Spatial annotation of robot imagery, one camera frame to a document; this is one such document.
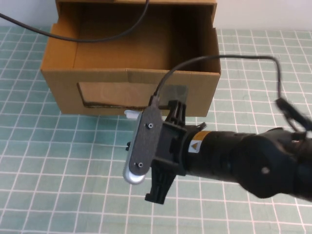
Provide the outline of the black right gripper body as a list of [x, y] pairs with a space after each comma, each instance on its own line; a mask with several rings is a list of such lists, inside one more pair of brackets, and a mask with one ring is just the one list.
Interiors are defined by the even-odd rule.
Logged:
[[185, 158], [192, 138], [207, 127], [186, 125], [186, 105], [178, 100], [169, 101], [170, 112], [163, 121], [156, 155], [151, 163], [152, 185], [145, 200], [163, 204], [176, 176], [186, 175]]

